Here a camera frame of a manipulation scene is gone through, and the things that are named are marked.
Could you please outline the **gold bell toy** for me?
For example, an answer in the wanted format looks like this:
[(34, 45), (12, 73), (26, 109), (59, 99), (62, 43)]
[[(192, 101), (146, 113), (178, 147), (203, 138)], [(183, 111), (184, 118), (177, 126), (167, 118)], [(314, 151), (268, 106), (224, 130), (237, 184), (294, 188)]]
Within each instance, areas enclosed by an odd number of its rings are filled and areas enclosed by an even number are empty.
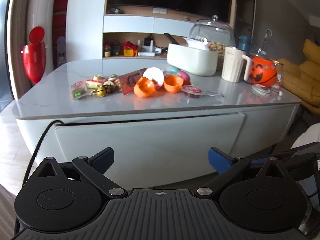
[(99, 98), (105, 97), (106, 96), (106, 89), (103, 86), (98, 87), (97, 89), (94, 89), (91, 91), (91, 95), (99, 97)]

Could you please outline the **hawthorn lollipop snack packet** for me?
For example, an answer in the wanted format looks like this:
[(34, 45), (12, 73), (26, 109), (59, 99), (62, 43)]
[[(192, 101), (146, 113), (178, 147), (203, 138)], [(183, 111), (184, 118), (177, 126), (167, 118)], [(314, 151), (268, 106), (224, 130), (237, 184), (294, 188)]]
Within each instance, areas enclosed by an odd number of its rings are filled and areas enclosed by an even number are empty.
[(86, 81), (81, 80), (70, 86), (71, 100), (80, 99), (88, 95)]

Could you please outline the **red snack card packet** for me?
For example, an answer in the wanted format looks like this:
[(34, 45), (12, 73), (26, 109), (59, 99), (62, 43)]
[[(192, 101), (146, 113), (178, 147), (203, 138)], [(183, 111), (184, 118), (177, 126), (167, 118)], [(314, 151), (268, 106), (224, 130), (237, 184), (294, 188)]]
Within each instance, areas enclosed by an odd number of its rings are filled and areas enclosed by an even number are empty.
[(134, 86), (138, 82), (138, 80), (142, 77), (146, 68), (135, 70), (133, 72), (121, 75), (119, 77), (120, 87), (123, 95), (129, 95), (133, 93)]

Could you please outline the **pink toy ball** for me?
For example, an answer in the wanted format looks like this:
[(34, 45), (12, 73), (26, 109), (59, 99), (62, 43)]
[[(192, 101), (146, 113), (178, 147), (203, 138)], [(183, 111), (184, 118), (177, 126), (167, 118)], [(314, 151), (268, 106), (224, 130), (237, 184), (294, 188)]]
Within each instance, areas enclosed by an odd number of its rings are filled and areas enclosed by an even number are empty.
[(178, 76), (180, 76), (183, 79), (183, 85), (191, 85), (191, 81), (190, 81), (190, 76), (188, 73), (184, 72), (184, 71), (178, 71), (177, 72)]

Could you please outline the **orange plastic shell half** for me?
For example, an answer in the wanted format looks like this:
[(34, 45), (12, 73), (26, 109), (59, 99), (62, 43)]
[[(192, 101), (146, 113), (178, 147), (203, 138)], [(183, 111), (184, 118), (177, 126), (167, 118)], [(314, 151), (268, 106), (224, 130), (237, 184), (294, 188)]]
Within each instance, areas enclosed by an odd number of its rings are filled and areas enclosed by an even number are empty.
[(164, 78), (164, 89), (169, 93), (177, 93), (183, 85), (184, 79), (180, 76), (170, 75)]

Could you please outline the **teal toy ball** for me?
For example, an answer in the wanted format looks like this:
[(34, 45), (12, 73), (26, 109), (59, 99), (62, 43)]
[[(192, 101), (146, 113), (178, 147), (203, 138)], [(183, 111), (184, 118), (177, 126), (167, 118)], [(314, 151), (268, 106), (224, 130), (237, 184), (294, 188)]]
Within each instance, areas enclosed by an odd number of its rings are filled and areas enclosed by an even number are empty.
[(169, 72), (169, 73), (178, 73), (180, 71), (179, 68), (176, 68), (176, 67), (173, 67), (173, 66), (168, 66), (166, 68), (166, 72)]

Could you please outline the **red jelly cup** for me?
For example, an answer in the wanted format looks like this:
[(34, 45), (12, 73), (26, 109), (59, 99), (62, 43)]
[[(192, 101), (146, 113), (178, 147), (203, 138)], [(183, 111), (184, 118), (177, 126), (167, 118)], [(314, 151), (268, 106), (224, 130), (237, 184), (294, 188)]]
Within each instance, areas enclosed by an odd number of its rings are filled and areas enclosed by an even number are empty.
[(209, 91), (209, 90), (203, 90), (199, 89), (192, 85), (184, 85), (181, 87), (181, 91), (184, 95), (186, 95), (189, 98), (201, 98), (204, 96), (211, 96), (215, 98), (223, 98), (223, 94), (215, 92), (215, 91)]

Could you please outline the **white round lid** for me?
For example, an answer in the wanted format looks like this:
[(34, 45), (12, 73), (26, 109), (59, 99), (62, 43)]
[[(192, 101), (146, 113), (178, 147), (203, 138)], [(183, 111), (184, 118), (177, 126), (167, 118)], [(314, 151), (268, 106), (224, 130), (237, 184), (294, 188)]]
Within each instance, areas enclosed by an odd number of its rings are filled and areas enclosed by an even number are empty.
[(265, 87), (261, 84), (253, 85), (252, 91), (260, 96), (271, 96), (271, 91), (267, 87)]

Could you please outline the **yellow sofa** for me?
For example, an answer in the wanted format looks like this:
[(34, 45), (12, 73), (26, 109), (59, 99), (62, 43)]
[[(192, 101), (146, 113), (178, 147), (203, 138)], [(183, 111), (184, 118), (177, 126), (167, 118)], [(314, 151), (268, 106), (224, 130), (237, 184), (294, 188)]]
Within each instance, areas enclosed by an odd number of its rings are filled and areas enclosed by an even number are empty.
[(307, 60), (296, 65), (286, 59), (280, 59), (283, 64), (282, 87), (299, 97), (302, 105), (312, 115), (319, 116), (320, 101), (320, 47), (306, 39), (303, 53)]

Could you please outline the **orange pumpkin bucket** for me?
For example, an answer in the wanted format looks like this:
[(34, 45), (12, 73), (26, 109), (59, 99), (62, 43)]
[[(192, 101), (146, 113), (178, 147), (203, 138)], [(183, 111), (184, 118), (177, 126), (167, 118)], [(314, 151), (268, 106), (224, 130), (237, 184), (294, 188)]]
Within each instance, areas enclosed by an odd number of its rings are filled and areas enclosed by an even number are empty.
[(258, 56), (252, 58), (247, 83), (271, 87), (276, 83), (276, 80), (277, 69), (274, 61)]

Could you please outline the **cream ribbed pitcher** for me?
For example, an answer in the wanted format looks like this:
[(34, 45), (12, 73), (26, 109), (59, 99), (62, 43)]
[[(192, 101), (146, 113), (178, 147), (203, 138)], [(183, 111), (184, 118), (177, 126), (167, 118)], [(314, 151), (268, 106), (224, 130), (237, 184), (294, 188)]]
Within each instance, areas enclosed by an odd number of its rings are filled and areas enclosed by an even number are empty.
[(246, 61), (246, 68), (243, 79), (248, 81), (252, 59), (247, 56), (243, 50), (239, 50), (235, 47), (225, 47), (225, 57), (221, 75), (222, 79), (232, 83), (239, 82), (244, 61)]

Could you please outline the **white tissue box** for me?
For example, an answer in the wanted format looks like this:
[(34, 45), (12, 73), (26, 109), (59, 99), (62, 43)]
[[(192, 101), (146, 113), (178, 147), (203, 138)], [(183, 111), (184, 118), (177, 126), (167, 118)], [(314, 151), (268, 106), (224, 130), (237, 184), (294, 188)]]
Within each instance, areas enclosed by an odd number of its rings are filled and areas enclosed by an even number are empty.
[(219, 54), (209, 49), (206, 43), (184, 38), (187, 46), (170, 43), (167, 63), (198, 76), (213, 76), (217, 69)]

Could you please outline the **small spice jar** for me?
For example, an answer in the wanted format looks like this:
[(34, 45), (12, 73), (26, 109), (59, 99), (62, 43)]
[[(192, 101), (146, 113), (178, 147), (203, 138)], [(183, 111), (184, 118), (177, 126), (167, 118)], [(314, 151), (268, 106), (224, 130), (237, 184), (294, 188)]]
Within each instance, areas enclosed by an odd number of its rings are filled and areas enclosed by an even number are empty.
[(111, 47), (109, 44), (106, 44), (104, 46), (104, 57), (110, 57), (111, 56)]

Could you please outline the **teal thermos bottle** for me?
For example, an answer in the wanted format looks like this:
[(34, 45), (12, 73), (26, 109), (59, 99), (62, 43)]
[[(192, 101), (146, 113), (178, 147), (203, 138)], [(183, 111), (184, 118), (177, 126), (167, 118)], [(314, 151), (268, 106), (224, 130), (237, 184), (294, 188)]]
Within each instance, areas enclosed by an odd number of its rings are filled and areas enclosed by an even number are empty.
[(252, 42), (252, 39), (249, 36), (246, 36), (246, 35), (239, 36), (238, 49), (248, 53), (250, 51), (251, 42)]

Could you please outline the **glass jar with peanuts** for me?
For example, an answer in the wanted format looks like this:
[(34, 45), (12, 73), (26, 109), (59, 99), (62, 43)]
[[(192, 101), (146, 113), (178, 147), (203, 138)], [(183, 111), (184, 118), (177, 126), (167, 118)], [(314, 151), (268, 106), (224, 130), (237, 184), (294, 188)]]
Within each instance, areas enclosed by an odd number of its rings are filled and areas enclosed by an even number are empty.
[(225, 48), (234, 47), (234, 31), (226, 23), (213, 15), (211, 20), (197, 20), (189, 32), (189, 38), (200, 41), (206, 47), (218, 53), (218, 64), (223, 64)]

